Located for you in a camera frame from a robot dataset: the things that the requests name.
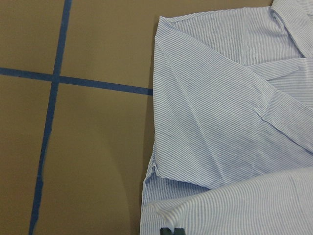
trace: black object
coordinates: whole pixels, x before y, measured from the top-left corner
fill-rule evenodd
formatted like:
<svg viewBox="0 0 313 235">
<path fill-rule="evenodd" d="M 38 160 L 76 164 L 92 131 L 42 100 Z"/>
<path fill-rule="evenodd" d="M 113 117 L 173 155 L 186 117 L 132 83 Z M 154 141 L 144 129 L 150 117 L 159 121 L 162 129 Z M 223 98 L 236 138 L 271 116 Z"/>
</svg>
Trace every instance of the black object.
<svg viewBox="0 0 313 235">
<path fill-rule="evenodd" d="M 161 228 L 160 235 L 186 235 L 185 229 L 174 229 L 174 233 L 169 228 Z"/>
</svg>

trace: shirt collar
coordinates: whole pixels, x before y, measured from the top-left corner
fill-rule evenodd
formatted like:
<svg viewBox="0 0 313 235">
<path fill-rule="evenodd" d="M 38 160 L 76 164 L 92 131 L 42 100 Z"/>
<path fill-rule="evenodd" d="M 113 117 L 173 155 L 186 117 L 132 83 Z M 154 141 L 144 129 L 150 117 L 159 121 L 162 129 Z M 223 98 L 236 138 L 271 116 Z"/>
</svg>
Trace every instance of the shirt collar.
<svg viewBox="0 0 313 235">
<path fill-rule="evenodd" d="M 274 0 L 272 10 L 281 19 L 293 42 L 306 58 L 313 58 L 313 13 L 310 0 Z"/>
</svg>

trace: striped shirt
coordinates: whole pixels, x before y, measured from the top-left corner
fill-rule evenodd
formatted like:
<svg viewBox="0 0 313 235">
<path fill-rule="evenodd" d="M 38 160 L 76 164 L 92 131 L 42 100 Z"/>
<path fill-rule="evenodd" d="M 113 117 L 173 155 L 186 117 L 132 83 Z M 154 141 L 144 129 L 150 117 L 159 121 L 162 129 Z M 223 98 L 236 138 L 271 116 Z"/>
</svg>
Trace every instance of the striped shirt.
<svg viewBox="0 0 313 235">
<path fill-rule="evenodd" d="M 166 225 L 151 210 L 162 200 L 171 213 L 191 196 L 209 198 L 208 189 L 313 166 L 312 20 L 303 0 L 160 17 L 142 235 Z"/>
</svg>

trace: blue tape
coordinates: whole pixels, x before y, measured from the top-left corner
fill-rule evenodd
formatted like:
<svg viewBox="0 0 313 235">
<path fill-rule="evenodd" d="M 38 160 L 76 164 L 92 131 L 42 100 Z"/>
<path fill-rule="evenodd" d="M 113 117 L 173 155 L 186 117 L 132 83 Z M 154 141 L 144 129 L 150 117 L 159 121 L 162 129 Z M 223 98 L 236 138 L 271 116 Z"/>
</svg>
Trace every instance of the blue tape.
<svg viewBox="0 0 313 235">
<path fill-rule="evenodd" d="M 65 0 L 64 2 L 64 8 L 63 8 L 63 13 L 62 13 L 62 24 L 60 27 L 57 53 L 55 57 L 53 75 L 51 75 L 52 83 L 51 83 L 51 89 L 50 89 L 48 110 L 47 110 L 47 115 L 45 119 L 45 130 L 44 130 L 42 148 L 40 152 L 33 208 L 32 208 L 32 213 L 31 213 L 31 218 L 30 218 L 30 224 L 29 224 L 29 232 L 28 232 L 29 235 L 33 235 L 35 225 L 39 218 L 39 209 L 40 209 L 42 191 L 43 191 L 43 186 L 44 186 L 43 169 L 44 169 L 44 164 L 45 164 L 45 155 L 46 155 L 47 146 L 48 146 L 48 142 L 49 142 L 49 138 L 50 138 L 51 130 L 52 130 L 55 103 L 56 103 L 58 87 L 59 87 L 59 75 L 61 72 L 71 4 L 72 4 L 71 0 Z"/>
<path fill-rule="evenodd" d="M 0 68 L 0 74 L 7 75 L 7 76 L 14 76 L 14 77 L 31 78 L 31 79 L 43 80 L 43 81 L 53 80 L 53 77 L 51 74 L 28 72 L 28 71 L 22 71 L 22 70 L 6 69 L 6 68 Z"/>
<path fill-rule="evenodd" d="M 153 95 L 153 89 L 144 88 L 144 87 L 134 87 L 116 83 L 109 83 L 109 82 L 100 82 L 100 81 L 93 81 L 75 77 L 65 77 L 60 76 L 60 82 L 65 84 L 71 85 L 78 85 L 78 86 L 85 86 L 85 87 L 95 87 L 95 88 L 102 88 L 114 91 L 121 91 L 121 92 L 130 92 L 136 94 L 146 94 L 146 95 Z"/>
</svg>

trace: blue and white striped shirt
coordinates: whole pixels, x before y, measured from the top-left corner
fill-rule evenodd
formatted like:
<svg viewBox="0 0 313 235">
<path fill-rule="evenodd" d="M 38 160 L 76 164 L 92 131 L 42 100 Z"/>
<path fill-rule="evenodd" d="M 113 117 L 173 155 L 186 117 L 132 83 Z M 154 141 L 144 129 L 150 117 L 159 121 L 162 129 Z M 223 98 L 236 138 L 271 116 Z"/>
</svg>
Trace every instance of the blue and white striped shirt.
<svg viewBox="0 0 313 235">
<path fill-rule="evenodd" d="M 312 20 L 303 0 L 160 17 L 142 235 L 165 226 L 151 217 L 157 200 L 170 213 L 208 189 L 313 166 Z"/>
</svg>

